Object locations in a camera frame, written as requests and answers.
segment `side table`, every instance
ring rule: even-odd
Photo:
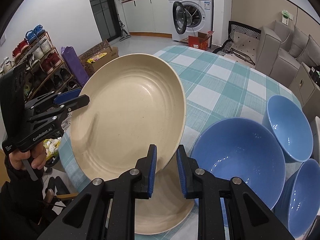
[[[320,88],[309,75],[310,68],[303,62],[289,89],[300,101],[302,111],[311,123],[320,116]]]

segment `throw pillow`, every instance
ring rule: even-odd
[[[291,49],[289,50],[289,54],[292,57],[297,58],[303,49],[306,47],[308,42],[308,36],[305,35],[302,31],[300,31],[296,26],[294,26],[294,36],[292,40]]]
[[[309,35],[308,43],[304,50],[297,57],[299,63],[303,62],[309,67],[320,65],[320,46],[314,41],[311,35]]]

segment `shoe rack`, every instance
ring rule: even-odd
[[[32,68],[31,67],[28,67],[27,70],[31,71],[32,74],[34,74],[39,68],[42,69],[41,67],[41,64],[43,63],[43,61],[48,57],[48,55],[51,53],[51,52],[56,52],[57,55],[59,56],[59,58],[61,59],[61,63],[54,67],[53,70],[47,74],[45,70],[44,73],[47,74],[46,78],[44,78],[42,80],[42,82],[40,83],[40,85],[38,85],[37,87],[33,87],[31,88],[30,92],[28,93],[28,95],[25,97],[25,102],[28,102],[30,101],[31,99],[33,99],[35,96],[40,96],[41,94],[40,91],[42,90],[46,90],[46,88],[42,89],[44,87],[44,84],[54,76],[54,74],[57,74],[58,76],[60,76],[59,74],[59,71],[62,67],[65,68],[69,73],[70,73],[70,78],[68,78],[66,81],[63,80],[63,78],[60,76],[61,80],[63,81],[63,85],[58,88],[58,89],[55,89],[55,93],[59,93],[59,92],[62,92],[68,85],[68,82],[73,80],[76,84],[77,84],[77,88],[79,88],[79,84],[77,83],[76,79],[74,79],[74,76],[73,74],[70,72],[69,68],[67,67],[67,65],[65,64],[65,62],[63,61],[63,58],[60,57],[56,47],[53,46],[52,44],[52,41],[50,39],[50,36],[47,32],[45,32],[44,34],[42,34],[40,37],[37,38],[36,41],[34,41],[32,44],[29,45],[29,47],[21,54],[20,58],[16,61],[15,65],[18,65],[19,63],[23,62],[23,60],[26,59],[27,55],[32,53],[33,51],[35,51],[36,47],[39,46],[39,48],[41,49],[42,51],[42,48],[40,46],[40,43],[41,41],[43,41],[43,39],[47,39],[50,46],[51,46],[51,49],[47,52],[47,53],[44,53],[44,56],[41,58],[41,59],[38,59],[39,62],[36,63]],[[32,84],[29,82],[29,79],[31,79],[31,74],[27,72],[27,75],[26,75],[26,84],[29,85],[29,86],[32,86]]]

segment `blue bowl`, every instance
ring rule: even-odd
[[[313,149],[310,125],[290,99],[274,95],[268,100],[262,124],[277,138],[286,163],[305,162]]]
[[[302,236],[320,207],[320,167],[309,159],[285,182],[275,215],[294,238]]]
[[[253,120],[229,118],[214,123],[200,135],[191,157],[218,178],[241,178],[270,209],[281,195],[285,179],[281,147],[267,128]],[[223,199],[221,206],[227,226]]]

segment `purple bag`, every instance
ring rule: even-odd
[[[87,72],[84,70],[76,52],[73,47],[61,47],[61,55],[64,58],[68,68],[75,76],[80,87],[84,87],[89,80]]]

